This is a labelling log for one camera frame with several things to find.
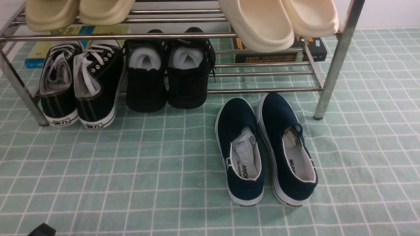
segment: slipper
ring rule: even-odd
[[[27,0],[26,21],[35,32],[51,31],[71,25],[77,17],[80,0]]]
[[[278,52],[292,46],[294,33],[279,0],[218,0],[244,44],[258,52]]]
[[[296,34],[325,37],[338,31],[339,18],[332,0],[282,0]]]
[[[106,26],[123,22],[136,0],[81,0],[80,21],[87,25]]]

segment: navy blue slip-on shoe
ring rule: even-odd
[[[263,96],[257,121],[271,157],[277,199],[291,207],[302,206],[318,184],[302,126],[288,102],[277,93]]]
[[[242,98],[229,100],[215,124],[229,196],[243,207],[256,205],[264,194],[265,169],[257,129],[254,111]]]

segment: shoe rack leg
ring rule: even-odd
[[[15,68],[2,50],[0,50],[0,70],[3,71],[4,75],[21,97],[31,114],[35,117],[38,124],[40,126],[48,126],[48,121],[45,118],[44,113],[41,111],[38,104],[33,101],[31,93],[26,88]]]
[[[344,23],[344,29],[342,30],[342,35],[339,37],[336,51],[325,79],[324,90],[320,94],[320,98],[315,109],[315,120],[321,120],[324,118],[325,111],[327,110],[327,106],[330,102],[331,95],[339,77],[341,67],[344,59],[346,58],[347,50],[349,49],[350,42],[352,41],[354,30],[356,29],[357,22],[359,21],[364,3],[365,0],[351,0],[350,2],[347,17]]]

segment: stainless steel shoe rack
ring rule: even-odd
[[[328,70],[325,81],[320,77],[315,62],[312,59],[310,51],[308,50],[305,40],[300,42],[300,46],[297,48],[289,48],[286,51],[296,52],[296,62],[276,62],[276,63],[236,63],[236,64],[219,64],[216,68],[228,68],[228,67],[261,67],[261,66],[308,66],[311,70],[307,71],[281,71],[281,72],[241,72],[241,73],[217,73],[216,77],[237,77],[237,76],[293,76],[293,75],[313,75],[315,79],[315,87],[290,87],[290,88],[269,88],[269,89],[215,89],[208,90],[209,94],[240,94],[240,93],[265,93],[265,92],[310,92],[318,91],[320,98],[318,105],[315,109],[314,118],[320,120],[324,117],[326,108],[330,101],[334,86],[337,78],[340,74],[341,67],[343,65],[344,58],[346,57],[347,50],[349,48],[353,33],[359,20],[360,13],[362,11],[365,0],[351,0],[347,16],[344,24],[340,28],[340,31],[336,34],[338,44],[331,62],[331,66]],[[4,51],[4,47],[7,42],[30,42],[30,41],[58,41],[58,40],[80,40],[80,39],[179,39],[179,38],[234,38],[235,33],[222,32],[222,33],[193,33],[193,34],[95,34],[95,35],[59,35],[57,32],[52,32],[53,35],[24,35],[16,36],[15,33],[19,26],[26,25],[25,13],[23,12],[24,5],[16,11],[12,18],[7,24],[0,29],[0,69],[3,71],[6,78],[9,80],[11,85],[14,87],[22,101],[28,107],[31,114],[35,117],[36,121],[41,126],[47,126],[48,122],[45,119],[44,114],[40,110],[39,103],[39,88],[31,93],[20,76],[16,72],[16,69],[10,63],[7,58],[7,54],[10,52]],[[202,22],[223,22],[227,21],[225,17],[209,17],[209,14],[221,14],[220,9],[182,9],[182,10],[132,10],[130,15],[137,16],[136,18],[128,17],[123,23],[128,24],[145,24],[145,23],[202,23]],[[180,18],[141,18],[142,15],[182,15]],[[200,14],[203,17],[191,17],[191,14]],[[241,50],[219,50],[216,53],[244,53],[249,51]],[[309,58],[309,62],[303,62],[303,53],[306,53]]]

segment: floor mat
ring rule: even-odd
[[[325,38],[327,62],[334,37]],[[212,41],[230,49],[228,39]],[[13,65],[34,89],[41,69]],[[420,30],[357,30],[325,119],[314,92],[285,93],[302,123],[319,184],[309,204],[283,207],[270,171],[257,207],[232,205],[214,134],[222,104],[261,94],[209,95],[204,106],[142,114],[121,100],[113,124],[39,127],[0,79],[0,235],[42,222],[57,235],[418,235],[420,231]],[[232,63],[231,56],[219,62]],[[252,72],[264,68],[223,68]],[[271,68],[284,71],[287,68]],[[309,76],[209,80],[210,89],[314,86]]]

